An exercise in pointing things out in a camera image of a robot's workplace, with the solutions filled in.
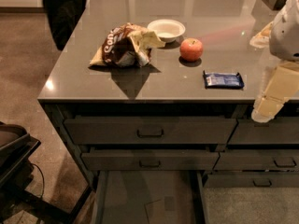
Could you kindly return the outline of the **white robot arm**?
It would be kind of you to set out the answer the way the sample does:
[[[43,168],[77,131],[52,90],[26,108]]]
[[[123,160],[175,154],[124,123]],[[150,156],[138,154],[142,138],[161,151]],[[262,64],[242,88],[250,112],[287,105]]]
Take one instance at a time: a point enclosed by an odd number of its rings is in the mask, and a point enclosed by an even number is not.
[[[254,121],[266,123],[299,91],[299,0],[286,0],[276,17],[249,43],[259,49],[268,47],[280,59],[274,69],[265,72],[251,113]]]

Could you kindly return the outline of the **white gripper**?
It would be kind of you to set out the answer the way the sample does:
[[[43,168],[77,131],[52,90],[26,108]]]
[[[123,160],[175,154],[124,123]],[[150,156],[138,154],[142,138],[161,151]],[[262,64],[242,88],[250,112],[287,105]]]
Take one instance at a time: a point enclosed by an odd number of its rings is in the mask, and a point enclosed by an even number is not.
[[[251,118],[266,123],[299,91],[299,62],[281,61],[274,69],[267,69],[262,84]]]

